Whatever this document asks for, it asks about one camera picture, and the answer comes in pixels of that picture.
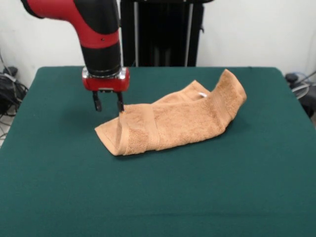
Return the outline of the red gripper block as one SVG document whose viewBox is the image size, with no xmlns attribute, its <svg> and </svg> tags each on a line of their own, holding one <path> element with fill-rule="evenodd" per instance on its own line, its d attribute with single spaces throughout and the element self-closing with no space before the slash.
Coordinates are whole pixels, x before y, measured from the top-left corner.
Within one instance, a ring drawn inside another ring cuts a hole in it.
<svg viewBox="0 0 316 237">
<path fill-rule="evenodd" d="M 98 78 L 92 76 L 86 67 L 82 70 L 82 82 L 85 89 L 92 91 L 95 110 L 102 111 L 101 101 L 98 91 L 113 91 L 118 97 L 118 111 L 124 111 L 124 101 L 122 92 L 127 91 L 130 83 L 130 71 L 127 67 L 122 67 L 121 71 L 112 77 Z"/>
</svg>

